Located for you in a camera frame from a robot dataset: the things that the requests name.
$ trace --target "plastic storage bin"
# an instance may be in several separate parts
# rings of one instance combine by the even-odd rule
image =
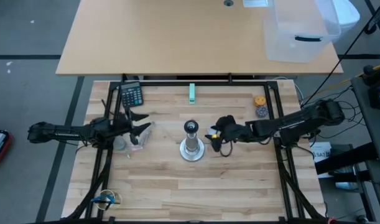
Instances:
[[[269,60],[307,63],[340,36],[332,0],[270,0],[264,19]]]

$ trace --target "light wood desk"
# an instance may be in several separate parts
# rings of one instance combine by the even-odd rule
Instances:
[[[267,9],[223,2],[82,0],[56,73],[309,75],[328,74],[337,63],[332,44],[310,63],[268,60]],[[335,73],[341,72],[339,66]]]
[[[107,98],[108,86],[109,82],[94,82],[85,123],[103,116],[101,99]],[[279,81],[279,89],[284,113],[298,111],[293,81]],[[236,143],[232,155],[225,158],[215,153],[203,138],[221,116],[232,114],[240,124],[257,119],[252,102],[253,96],[264,95],[262,86],[197,86],[195,105],[188,105],[186,86],[144,86],[142,90],[144,105],[132,110],[149,114],[155,126],[145,148],[134,152],[131,159],[122,152],[114,152],[108,188],[119,192],[123,203],[119,209],[105,212],[105,218],[277,221],[279,216],[285,216],[273,143],[266,146]],[[180,142],[185,138],[183,125],[189,119],[199,123],[198,136],[206,146],[205,156],[198,162],[187,162],[179,153]],[[308,148],[308,141],[299,145]],[[300,189],[324,214],[311,155],[296,148],[293,155]],[[72,213],[87,193],[95,156],[96,149],[91,147],[78,151],[63,217]]]

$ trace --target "gray floor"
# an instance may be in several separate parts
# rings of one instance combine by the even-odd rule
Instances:
[[[380,0],[372,1],[375,8]],[[0,54],[61,54],[69,33],[79,0],[6,0],[0,1]],[[371,16],[364,1],[353,0],[361,13],[361,21],[343,37],[335,48],[344,53],[359,30]],[[351,54],[380,54],[380,32],[362,35]],[[0,60],[0,129],[14,135],[14,144],[0,163],[0,223],[34,222],[47,178],[57,149],[56,142],[30,144],[27,129],[38,121],[62,124],[65,121],[76,77],[55,75],[57,60]],[[380,60],[345,60],[345,73],[329,79],[326,86],[351,78],[367,65],[379,65]],[[310,95],[325,77],[298,77],[296,83],[304,95]],[[76,108],[73,124],[81,124],[86,111],[93,80],[116,77],[86,77]],[[344,89],[329,91],[327,94]],[[356,105],[352,92],[341,100]],[[335,134],[354,123],[324,128],[322,135]],[[359,146],[370,141],[364,126],[357,126],[335,138],[333,144]],[[75,147],[68,146],[64,153],[57,184],[50,203],[47,220],[60,218],[75,158]],[[329,216],[341,217],[362,208],[358,194],[335,188],[331,180],[322,180],[324,198]],[[352,214],[343,220],[354,220]]]

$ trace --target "yellow gear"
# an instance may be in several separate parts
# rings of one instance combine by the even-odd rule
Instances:
[[[254,104],[255,106],[263,106],[266,104],[266,97],[264,96],[256,96],[254,98]]]

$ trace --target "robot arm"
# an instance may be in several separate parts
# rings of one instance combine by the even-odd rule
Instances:
[[[273,120],[247,121],[245,126],[236,124],[229,115],[218,120],[212,129],[220,132],[220,136],[206,135],[213,141],[263,142],[278,134],[282,145],[297,143],[299,138],[311,133],[320,126],[334,126],[345,119],[339,103],[333,100],[320,100],[304,110],[288,114]]]
[[[139,136],[150,123],[141,126],[133,126],[132,121],[139,121],[148,117],[147,114],[135,114],[126,110],[125,114],[119,114],[118,118],[110,121],[108,118],[96,118],[84,126],[62,126],[46,122],[32,125],[28,130],[28,140],[31,143],[43,143],[50,140],[58,141],[83,141],[93,147],[105,147],[107,142],[116,136],[130,133],[131,142],[138,144],[136,136]]]

